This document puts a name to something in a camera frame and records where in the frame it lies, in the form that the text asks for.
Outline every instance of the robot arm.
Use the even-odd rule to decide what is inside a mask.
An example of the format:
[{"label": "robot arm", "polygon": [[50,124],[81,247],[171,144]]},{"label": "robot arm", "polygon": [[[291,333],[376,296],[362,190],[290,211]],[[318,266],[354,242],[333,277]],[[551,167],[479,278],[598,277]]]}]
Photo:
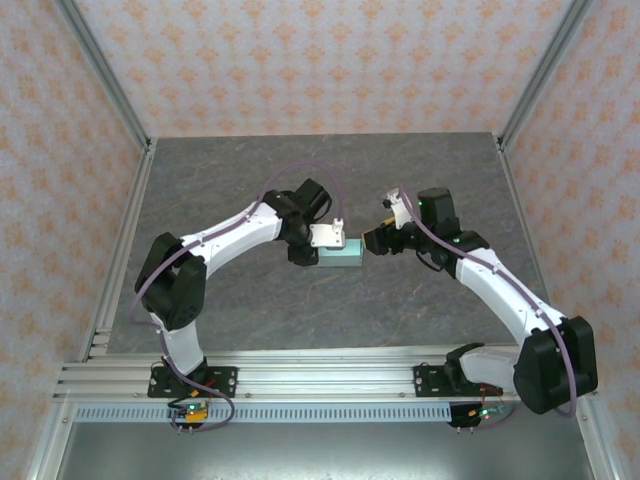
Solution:
[{"label": "robot arm", "polygon": [[[308,179],[295,192],[267,192],[257,208],[251,204],[236,216],[201,232],[179,239],[170,233],[156,238],[136,281],[136,293],[167,258],[184,245],[199,243],[163,271],[142,297],[142,304],[158,325],[180,373],[203,383],[207,364],[195,319],[204,304],[206,280],[247,250],[273,240],[288,244],[290,262],[316,265],[319,247],[345,245],[341,219],[332,225],[316,224],[318,213],[330,204],[327,191]],[[231,228],[239,221],[236,228]]]},{"label": "robot arm", "polygon": [[[418,200],[421,221],[430,232],[491,268],[457,255],[429,238],[411,221],[398,190],[389,192],[383,201],[394,216],[364,234],[367,250],[385,255],[411,249],[423,263],[422,255],[428,254],[433,263],[431,268],[445,270],[478,295],[505,324],[520,347],[516,355],[479,343],[450,352],[444,372],[451,387],[462,391],[469,384],[495,385],[507,392],[517,392],[523,403],[536,413],[544,413],[568,401],[567,372],[549,325],[541,318],[544,312],[565,342],[578,395],[595,390],[598,380],[593,331],[589,324],[582,317],[567,319],[547,305],[501,264],[486,240],[476,232],[461,231],[447,189],[422,191]],[[523,292],[533,300],[535,308],[523,298]]]}]

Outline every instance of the wire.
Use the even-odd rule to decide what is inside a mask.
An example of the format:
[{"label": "wire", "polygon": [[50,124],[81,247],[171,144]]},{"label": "wire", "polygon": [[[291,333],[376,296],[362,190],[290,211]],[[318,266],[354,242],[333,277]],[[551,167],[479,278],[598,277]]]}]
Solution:
[{"label": "wire", "polygon": [[503,418],[498,420],[497,422],[490,423],[488,425],[478,425],[477,427],[473,427],[473,431],[482,431],[482,430],[490,430],[492,428],[504,426],[507,423],[511,422],[516,416],[520,414],[522,411],[522,402],[518,402],[515,407],[511,409],[511,411]]},{"label": "wire", "polygon": [[[216,428],[220,428],[220,427],[224,427],[225,425],[227,425],[235,416],[236,414],[236,406],[233,403],[233,400],[231,400],[227,395],[225,395],[224,393],[218,391],[218,390],[214,390],[213,388],[207,387],[205,385],[200,385],[199,383],[194,382],[193,380],[191,380],[190,378],[188,378],[186,375],[184,375],[180,370],[178,370],[178,367],[176,367],[176,364],[174,363],[173,359],[171,358],[171,355],[169,355],[169,352],[167,350],[167,344],[164,341],[164,337],[162,335],[160,335],[160,347],[162,348],[162,352],[164,355],[165,360],[167,361],[167,363],[169,364],[169,366],[171,367],[171,369],[173,370],[173,372],[176,374],[176,376],[182,380],[184,383],[191,385],[193,388],[196,388],[198,390],[201,390],[203,392],[207,392],[208,394],[217,397],[217,398],[221,398],[223,399],[225,402],[227,402],[229,404],[229,407],[231,407],[231,411],[229,412],[229,415],[227,415],[227,418],[225,418],[224,420],[217,422],[217,423],[210,423],[207,425],[203,425],[197,429],[192,429],[193,432],[207,432],[209,430],[215,430]],[[172,426],[174,426],[174,428],[176,428],[176,430],[179,431],[178,429],[178,425],[175,423],[175,417],[178,415],[178,413],[176,413],[175,415],[173,415],[172,418]]]},{"label": "wire", "polygon": [[484,407],[484,401],[487,395],[487,390],[491,390],[493,393],[496,394],[496,397],[498,397],[498,400],[500,400],[500,403],[502,403],[504,405],[504,400],[502,400],[502,394],[498,391],[497,388],[495,388],[493,385],[487,385],[487,384],[482,384],[482,388],[484,388],[484,390],[482,391],[482,406]]},{"label": "wire", "polygon": [[[149,278],[147,278],[144,281],[144,283],[140,287],[140,290],[138,290],[138,292],[136,293],[133,301],[131,302],[131,305],[129,306],[129,310],[127,312],[127,319],[129,321],[129,323],[131,323],[133,325],[147,326],[147,327],[153,328],[153,329],[157,330],[157,332],[160,334],[160,346],[162,348],[162,352],[163,352],[163,355],[165,357],[165,360],[167,361],[167,363],[169,364],[169,366],[173,370],[173,373],[178,378],[180,378],[183,382],[191,385],[192,387],[194,387],[194,388],[196,388],[198,390],[201,390],[201,391],[204,391],[204,392],[208,392],[210,395],[212,395],[214,397],[222,398],[231,407],[231,412],[230,412],[229,416],[226,419],[224,419],[221,422],[215,423],[215,424],[202,426],[202,427],[200,427],[200,428],[198,428],[196,430],[198,432],[203,432],[203,431],[207,431],[207,430],[213,430],[214,428],[220,428],[220,427],[228,424],[231,421],[231,419],[234,417],[235,411],[236,411],[236,407],[235,407],[233,401],[228,396],[223,394],[222,392],[219,392],[217,390],[213,390],[213,389],[211,389],[209,387],[206,387],[205,385],[200,385],[200,384],[192,381],[191,379],[187,378],[185,375],[183,375],[182,372],[180,372],[178,370],[178,368],[176,367],[175,363],[171,359],[171,356],[169,355],[169,350],[167,348],[167,344],[164,341],[163,336],[161,335],[161,327],[159,325],[157,325],[155,322],[152,322],[152,321],[136,321],[134,319],[135,308],[138,306],[138,304],[140,304],[140,302],[142,301],[142,297],[144,297],[144,295],[147,293],[147,290],[149,290],[149,287],[158,278],[158,276],[160,276],[160,274],[163,271],[165,271],[167,268],[169,268],[171,265],[173,265],[174,262],[178,258],[180,258],[182,255],[187,253],[192,248],[194,248],[194,247],[196,247],[198,245],[202,245],[203,243],[208,242],[209,240],[212,240],[212,239],[214,239],[216,237],[219,237],[220,235],[224,235],[225,233],[229,233],[229,232],[235,230],[236,228],[238,228],[240,225],[244,224],[244,222],[246,222],[249,218],[251,218],[251,216],[258,209],[258,207],[262,203],[262,200],[264,199],[264,196],[267,194],[267,192],[269,191],[271,186],[276,182],[276,180],[278,180],[282,175],[284,175],[285,173],[289,172],[290,170],[295,170],[295,169],[299,169],[299,168],[302,168],[302,167],[317,168],[319,170],[324,171],[329,176],[329,178],[331,179],[331,181],[332,181],[332,183],[333,183],[333,185],[334,185],[334,187],[336,189],[336,193],[338,195],[338,219],[339,220],[344,220],[344,195],[342,193],[342,188],[340,187],[340,183],[338,182],[338,179],[336,178],[336,176],[333,174],[333,172],[331,170],[329,170],[324,165],[322,165],[320,163],[316,163],[316,162],[300,162],[300,163],[294,163],[294,164],[288,165],[285,168],[283,168],[282,170],[280,170],[279,172],[277,172],[273,177],[271,177],[269,179],[269,181],[264,185],[262,191],[258,195],[257,200],[251,205],[251,207],[249,208],[249,210],[247,211],[247,214],[245,216],[243,216],[237,222],[234,222],[233,224],[231,224],[231,225],[229,225],[227,227],[221,228],[220,230],[216,230],[216,231],[214,231],[214,232],[212,232],[212,233],[210,233],[208,235],[205,235],[200,240],[195,240],[195,241],[193,241],[193,242],[191,242],[191,243],[189,243],[187,245],[184,245],[180,250],[178,250],[173,255],[171,255],[169,258],[167,258],[164,262],[162,262],[162,264],[160,264],[160,266],[151,275],[149,275]],[[175,425],[175,420],[174,419],[172,419],[172,425]]]},{"label": "wire", "polygon": [[[174,410],[174,411],[173,411],[173,413],[171,414],[171,426],[172,426],[175,430],[177,430],[177,431],[178,431],[178,433],[180,433],[180,432],[182,431],[182,428],[183,428],[183,427],[182,427],[181,425],[178,425],[178,423],[176,422],[176,418],[178,417],[178,415],[181,415],[181,414],[183,414],[183,413],[186,413],[186,411],[187,411],[187,410],[188,410],[188,409],[187,409],[187,407],[182,407],[182,408],[178,408],[177,410]],[[202,429],[202,428],[204,428],[204,425],[203,425],[203,426],[201,426],[201,427],[199,427],[199,428],[192,428],[192,429],[189,429],[189,431],[190,431],[191,433],[199,432],[199,431],[200,431],[200,429]]]},{"label": "wire", "polygon": [[332,205],[333,200],[331,199],[331,197],[329,197],[329,201],[327,202],[327,206],[325,207],[324,212],[322,212],[322,215],[320,215],[318,218],[314,218],[313,223],[318,223],[320,220],[322,220],[327,215],[327,213],[329,213]]},{"label": "wire", "polygon": [[182,405],[178,405],[180,402],[184,402],[185,400],[189,400],[189,399],[193,399],[193,397],[191,397],[190,395],[187,395],[186,397],[182,397],[182,398],[176,398],[175,400],[171,400],[169,403],[167,403],[167,407],[169,408],[182,408]]},{"label": "wire", "polygon": [[420,263],[423,264],[425,267],[433,270],[434,272],[441,272],[443,267],[437,268],[434,265],[431,265],[429,262],[427,262],[424,257],[422,255],[420,255],[420,252],[418,252],[416,250],[416,257],[418,257],[418,260],[420,260]]},{"label": "wire", "polygon": [[149,275],[149,278],[147,278],[145,280],[145,282],[140,287],[140,290],[138,290],[138,293],[136,294],[136,296],[134,297],[133,301],[131,302],[131,305],[129,306],[129,310],[127,312],[127,318],[129,320],[129,322],[133,323],[135,325],[149,326],[149,327],[157,329],[158,325],[155,324],[154,322],[151,322],[151,321],[137,322],[137,321],[134,320],[135,308],[142,301],[142,297],[144,297],[144,295],[147,293],[147,290],[149,290],[149,287],[151,286],[151,284],[160,276],[160,274],[163,271],[165,271],[167,268],[169,268],[171,265],[173,265],[174,262],[178,258],[180,258],[182,255],[187,253],[192,248],[197,247],[198,245],[202,245],[203,243],[206,243],[209,240],[213,240],[214,238],[217,238],[220,235],[224,235],[225,233],[229,233],[229,232],[235,230],[236,228],[238,228],[244,222],[246,222],[255,213],[255,211],[258,209],[258,207],[262,203],[262,200],[264,199],[264,196],[267,194],[267,192],[271,188],[272,184],[274,184],[276,182],[276,180],[278,180],[282,175],[284,175],[288,171],[299,169],[299,168],[302,168],[302,167],[314,167],[314,168],[317,168],[317,169],[320,169],[320,170],[324,171],[329,176],[329,178],[331,179],[331,181],[332,181],[332,183],[333,183],[333,185],[334,185],[334,187],[336,189],[337,195],[338,195],[338,220],[344,220],[344,195],[342,193],[342,188],[340,188],[340,183],[338,182],[338,179],[335,177],[333,172],[331,172],[331,170],[329,170],[324,165],[322,165],[320,163],[315,163],[315,162],[300,162],[300,163],[293,163],[291,165],[288,165],[287,167],[283,168],[282,170],[277,172],[273,177],[271,177],[269,179],[269,181],[262,188],[262,191],[258,195],[257,200],[251,205],[251,207],[249,208],[249,210],[248,210],[248,212],[247,212],[247,214],[245,216],[240,218],[238,221],[232,223],[231,225],[228,225],[228,226],[226,226],[224,228],[221,228],[220,230],[216,230],[216,231],[204,236],[202,239],[194,240],[193,242],[183,246],[180,250],[178,250],[173,255],[171,255],[169,258],[167,258],[164,262],[162,262],[162,264],[151,275]]},{"label": "wire", "polygon": [[153,373],[153,367],[155,367],[156,365],[164,365],[164,363],[162,363],[161,361],[157,361],[157,362],[153,362],[151,364],[151,366],[149,367],[149,370],[151,370],[151,373]]},{"label": "wire", "polygon": [[[422,230],[424,232],[425,235],[427,235],[427,237],[429,237],[431,240],[433,240],[436,244],[440,245],[441,247],[449,250],[452,253],[455,253],[456,255],[462,257],[462,258],[467,258],[479,265],[482,265],[483,267],[495,272],[495,274],[499,275],[503,280],[505,280],[516,292],[518,292],[518,294],[520,294],[520,296],[529,304],[529,306],[536,312],[538,312],[540,310],[538,304],[536,303],[536,301],[531,298],[529,296],[529,294],[526,292],[526,290],[521,287],[518,282],[516,282],[515,280],[513,280],[509,275],[507,275],[506,273],[504,273],[502,270],[500,270],[497,266],[492,265],[491,263],[478,258],[474,255],[470,255],[467,252],[464,252],[462,250],[460,250],[459,248],[454,247],[453,245],[449,245],[447,242],[445,242],[444,240],[442,240],[440,237],[438,237],[437,235],[435,235],[432,231],[430,231],[427,227],[424,226],[424,224],[422,223],[422,221],[420,220],[420,217],[416,214],[415,210],[413,209],[413,204],[411,203],[411,200],[409,198],[409,196],[407,195],[407,192],[405,192],[402,187],[399,189],[400,190],[400,196],[402,198],[402,201],[405,205],[405,208],[407,209],[407,212],[409,212],[409,215],[411,216],[411,219],[415,222],[415,224],[418,226],[418,228],[420,228],[420,230]],[[558,327],[555,326],[555,324],[551,321],[551,319],[549,318],[549,316],[546,314],[546,312],[544,311],[540,311],[540,318],[542,318],[542,320],[544,321],[544,323],[547,324],[547,326],[549,327],[549,330],[551,331],[551,334],[553,335],[556,344],[558,345],[558,348],[560,349],[560,355],[562,356],[562,361],[564,362],[564,367],[566,369],[567,372],[567,380],[569,383],[569,410],[568,411],[563,411],[560,410],[559,408],[556,408],[555,411],[562,415],[563,417],[573,417],[576,414],[576,409],[577,409],[577,398],[578,398],[578,392],[577,392],[577,385],[576,385],[576,376],[575,373],[573,372],[573,365],[571,364],[571,357],[569,357],[569,351],[567,350],[567,346],[564,343],[564,339],[562,338],[562,335],[560,334],[560,331],[558,330]]]}]

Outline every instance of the metal bar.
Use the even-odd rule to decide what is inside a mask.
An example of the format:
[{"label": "metal bar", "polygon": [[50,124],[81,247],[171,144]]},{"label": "metal bar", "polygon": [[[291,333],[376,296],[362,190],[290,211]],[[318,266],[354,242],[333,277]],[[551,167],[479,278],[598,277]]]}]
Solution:
[{"label": "metal bar", "polygon": [[[131,244],[133,243],[136,223],[140,214],[140,207],[142,206],[144,190],[147,185],[147,179],[149,178],[156,144],[157,139],[152,139],[149,146],[145,148],[142,153],[138,171],[136,172],[133,186],[129,192],[127,206],[120,220],[120,233],[118,234],[118,240],[111,257],[111,264],[104,280],[102,294],[92,316],[92,328],[87,331],[79,361],[86,361],[87,358],[92,356],[91,351],[94,348],[94,335],[98,334],[98,332],[100,335],[104,335],[110,331],[111,325],[113,324],[113,317],[115,316],[115,309],[124,279],[129,252],[131,251]],[[106,348],[101,347],[100,352],[102,354],[106,353]]]},{"label": "metal bar", "polygon": [[[167,423],[171,409],[149,403],[81,403],[77,423]],[[209,405],[205,423],[229,415],[224,403]],[[233,423],[400,423],[450,422],[448,402],[410,403],[246,403],[236,406]]]},{"label": "metal bar", "polygon": [[112,282],[108,285],[109,291],[107,293],[109,296],[105,299],[106,302],[102,305],[102,309],[99,312],[100,316],[97,324],[99,328],[111,328],[113,325],[118,298],[120,297],[120,289],[122,288],[127,262],[129,261],[129,253],[131,252],[131,245],[133,244],[133,237],[136,232],[140,209],[142,208],[147,180],[151,173],[151,165],[153,163],[157,142],[158,139],[154,138],[149,143],[144,159],[136,174],[129,201],[127,202],[127,209],[124,214],[122,228],[120,229],[116,244],[116,252],[111,265],[111,268],[114,270]]},{"label": "metal bar", "polygon": [[569,42],[582,24],[582,19],[589,10],[593,0],[573,0],[558,28],[558,31],[542,56],[531,80],[520,97],[516,108],[507,121],[499,141],[506,150],[506,146],[515,138],[524,120],[531,112],[538,96],[542,92],[547,80],[562,58]]},{"label": "metal bar", "polygon": [[520,194],[518,191],[518,187],[516,186],[516,183],[513,179],[513,174],[511,173],[511,167],[509,166],[507,153],[500,148],[500,145],[497,142],[496,147],[498,149],[498,158],[500,159],[500,163],[502,163],[504,176],[507,179],[507,184],[509,185],[509,190],[511,191],[511,197],[513,198],[513,203],[515,204],[516,212],[518,213],[518,218],[520,219],[520,225],[522,226],[522,231],[524,232],[524,238],[527,242],[527,246],[529,247],[531,258],[533,259],[533,267],[536,269],[536,275],[538,276],[538,280],[540,281],[540,285],[542,287],[542,299],[548,303],[550,300],[549,291],[547,290],[546,276],[544,275],[542,267],[540,266],[540,262],[538,261],[538,255],[536,254],[536,249],[533,245],[533,238],[531,237],[531,230],[529,229],[527,217],[525,217],[524,209],[522,208],[522,204],[520,203]]},{"label": "metal bar", "polygon": [[76,408],[75,403],[69,402],[50,405],[45,427],[27,475],[29,480],[57,478]]},{"label": "metal bar", "polygon": [[76,38],[80,42],[80,46],[86,53],[96,74],[102,81],[109,97],[120,113],[122,120],[127,125],[131,136],[141,147],[144,147],[148,143],[148,137],[144,131],[144,127],[136,115],[135,110],[129,103],[124,90],[118,83],[113,70],[111,70],[104,53],[98,46],[98,42],[93,36],[93,33],[91,33],[89,25],[82,16],[75,0],[56,0],[56,4],[68,22],[71,31],[76,35]]},{"label": "metal bar", "polygon": [[597,395],[580,397],[576,415],[595,480],[633,478],[614,446],[611,420],[603,400]]},{"label": "metal bar", "polygon": [[[230,352],[207,356],[209,365],[239,368],[238,402],[407,402],[416,401],[413,367],[443,364],[451,347],[392,347],[335,350]],[[517,347],[501,347],[516,352]],[[154,355],[112,355],[65,364],[56,400],[148,401]],[[517,399],[505,395],[507,399]],[[430,398],[425,401],[455,401]]]}]

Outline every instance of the patterned wallpaper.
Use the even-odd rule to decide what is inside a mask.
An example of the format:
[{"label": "patterned wallpaper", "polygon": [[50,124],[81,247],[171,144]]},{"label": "patterned wallpaper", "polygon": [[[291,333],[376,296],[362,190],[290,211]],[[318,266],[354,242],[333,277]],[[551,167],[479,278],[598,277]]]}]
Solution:
[{"label": "patterned wallpaper", "polygon": [[0,477],[18,479],[80,351],[140,153],[53,1],[4,0],[0,25]]},{"label": "patterned wallpaper", "polygon": [[546,283],[594,326],[617,444],[640,472],[640,8],[596,0],[509,150]]},{"label": "patterned wallpaper", "polygon": [[570,0],[79,0],[151,136],[498,133]]}]

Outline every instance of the gray floor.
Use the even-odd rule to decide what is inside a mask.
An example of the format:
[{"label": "gray floor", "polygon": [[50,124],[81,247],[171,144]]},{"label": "gray floor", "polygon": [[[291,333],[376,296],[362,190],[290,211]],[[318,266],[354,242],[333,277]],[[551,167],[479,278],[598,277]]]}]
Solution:
[{"label": "gray floor", "polygon": [[[541,295],[489,133],[166,139],[156,150],[109,353],[159,351],[155,334],[125,319],[156,236],[215,225],[246,207],[274,172],[303,160],[321,162],[341,179],[349,237],[388,216],[380,201],[391,188],[448,187],[463,228],[483,235]],[[276,188],[293,190],[308,176],[336,198],[319,171],[287,174]],[[209,351],[512,342],[472,292],[426,269],[412,253],[367,254],[360,268],[300,268],[274,242],[224,266],[207,288],[198,330]],[[144,316],[139,308],[137,318]]]},{"label": "gray floor", "polygon": [[523,411],[473,435],[444,423],[77,424],[59,480],[589,480],[576,419]]}]

